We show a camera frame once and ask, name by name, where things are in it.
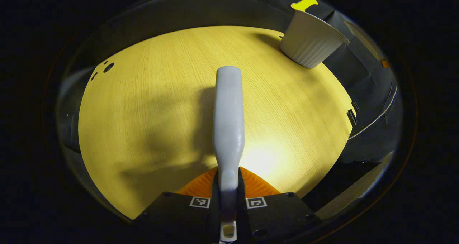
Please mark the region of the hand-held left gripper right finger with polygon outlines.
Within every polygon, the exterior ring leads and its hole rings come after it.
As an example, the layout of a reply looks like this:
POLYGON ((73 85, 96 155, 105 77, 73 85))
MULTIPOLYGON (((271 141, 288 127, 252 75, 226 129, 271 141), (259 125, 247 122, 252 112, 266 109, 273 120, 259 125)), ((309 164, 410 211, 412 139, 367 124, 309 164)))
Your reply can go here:
POLYGON ((295 193, 281 193, 239 168, 238 243, 280 244, 320 225, 315 212, 295 193))

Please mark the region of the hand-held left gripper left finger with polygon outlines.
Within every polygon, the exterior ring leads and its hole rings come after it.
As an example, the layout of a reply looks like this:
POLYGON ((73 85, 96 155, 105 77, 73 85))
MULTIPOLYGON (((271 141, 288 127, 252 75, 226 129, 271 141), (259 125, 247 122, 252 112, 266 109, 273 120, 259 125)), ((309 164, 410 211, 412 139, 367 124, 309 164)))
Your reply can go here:
POLYGON ((219 243, 218 169, 199 175, 177 193, 162 192, 134 223, 156 244, 219 243))

